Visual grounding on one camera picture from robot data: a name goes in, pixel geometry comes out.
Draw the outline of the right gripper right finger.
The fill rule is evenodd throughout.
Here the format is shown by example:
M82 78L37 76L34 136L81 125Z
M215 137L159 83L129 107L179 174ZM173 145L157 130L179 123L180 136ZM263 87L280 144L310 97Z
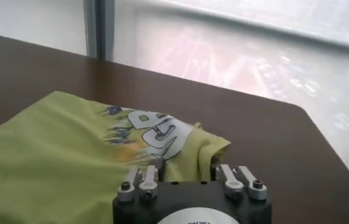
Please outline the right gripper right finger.
M211 169L211 179L222 182L225 195L232 199L244 194L252 200L267 200L267 187L246 166L231 169L228 164L219 164Z

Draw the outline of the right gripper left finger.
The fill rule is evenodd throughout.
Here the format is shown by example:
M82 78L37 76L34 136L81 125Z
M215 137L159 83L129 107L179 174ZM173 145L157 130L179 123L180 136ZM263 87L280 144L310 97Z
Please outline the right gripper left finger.
M118 187L117 201L133 201L137 195L144 201L152 201L158 195L158 182L164 180L165 166L164 158L156 158L146 166L145 172L136 166L130 168Z

